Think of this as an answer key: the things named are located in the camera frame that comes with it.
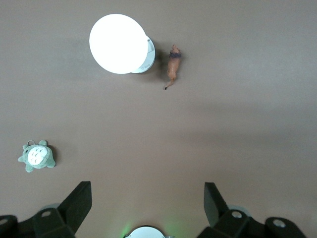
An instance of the toy animal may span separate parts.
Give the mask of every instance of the toy animal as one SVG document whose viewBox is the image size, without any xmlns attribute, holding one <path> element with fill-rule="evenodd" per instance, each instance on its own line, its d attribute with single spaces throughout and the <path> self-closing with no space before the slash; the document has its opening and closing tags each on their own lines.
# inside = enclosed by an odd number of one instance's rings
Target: toy animal
<svg viewBox="0 0 317 238">
<path fill-rule="evenodd" d="M 177 77 L 176 72 L 180 64 L 181 56 L 180 50 L 176 45 L 173 45 L 172 50 L 169 52 L 169 62 L 167 66 L 167 76 L 170 78 L 170 82 L 165 86 L 165 90 L 174 83 Z"/>
<path fill-rule="evenodd" d="M 34 168 L 53 168 L 55 166 L 52 150 L 47 144 L 46 140 L 41 140 L 39 144 L 35 144 L 33 140 L 29 140 L 26 145 L 23 145 L 24 151 L 18 161 L 26 164 L 26 172 L 32 172 Z"/>
</svg>

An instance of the teal plush keychain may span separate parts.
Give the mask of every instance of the teal plush keychain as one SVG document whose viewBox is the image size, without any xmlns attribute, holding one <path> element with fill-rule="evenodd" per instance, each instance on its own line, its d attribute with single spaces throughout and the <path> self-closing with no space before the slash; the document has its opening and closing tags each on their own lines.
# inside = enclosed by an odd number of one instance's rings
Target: teal plush keychain
<svg viewBox="0 0 317 238">
<path fill-rule="evenodd" d="M 53 168 L 55 166 L 52 150 L 47 145 L 46 140 L 41 140 L 38 145 L 33 140 L 29 140 L 26 145 L 23 145 L 23 155 L 18 161 L 26 164 L 27 172 L 32 172 L 34 168 L 41 169 L 46 166 Z"/>
</svg>

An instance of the round lamp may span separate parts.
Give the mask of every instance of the round lamp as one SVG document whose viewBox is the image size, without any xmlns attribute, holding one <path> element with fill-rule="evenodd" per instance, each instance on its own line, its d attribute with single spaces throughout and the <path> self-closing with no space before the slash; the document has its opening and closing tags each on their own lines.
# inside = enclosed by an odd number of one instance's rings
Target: round lamp
<svg viewBox="0 0 317 238">
<path fill-rule="evenodd" d="M 142 73 L 155 59 L 154 45 L 142 27 L 122 14 L 99 19 L 90 32 L 89 45 L 96 62 L 112 73 Z"/>
</svg>

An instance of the small brown animal figurine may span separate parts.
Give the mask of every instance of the small brown animal figurine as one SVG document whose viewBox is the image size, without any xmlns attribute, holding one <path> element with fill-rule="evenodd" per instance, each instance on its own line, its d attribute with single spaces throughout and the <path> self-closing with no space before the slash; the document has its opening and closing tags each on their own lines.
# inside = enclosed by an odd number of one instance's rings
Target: small brown animal figurine
<svg viewBox="0 0 317 238">
<path fill-rule="evenodd" d="M 180 50 L 176 45 L 173 45 L 172 50 L 169 52 L 169 62 L 167 66 L 167 76 L 170 78 L 170 82 L 166 85 L 165 90 L 174 83 L 177 77 L 176 72 L 180 64 L 181 56 Z"/>
</svg>

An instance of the metal ring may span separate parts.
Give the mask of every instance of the metal ring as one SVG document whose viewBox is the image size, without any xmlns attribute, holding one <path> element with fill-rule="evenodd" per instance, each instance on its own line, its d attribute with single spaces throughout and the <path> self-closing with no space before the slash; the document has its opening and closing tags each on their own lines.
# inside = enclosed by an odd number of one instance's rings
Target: metal ring
<svg viewBox="0 0 317 238">
<path fill-rule="evenodd" d="M 29 144 L 30 141 L 32 141 L 32 142 L 33 142 L 33 145 L 35 145 L 34 140 L 29 140 L 29 141 L 28 141 L 28 146 L 30 146 L 30 144 Z"/>
</svg>

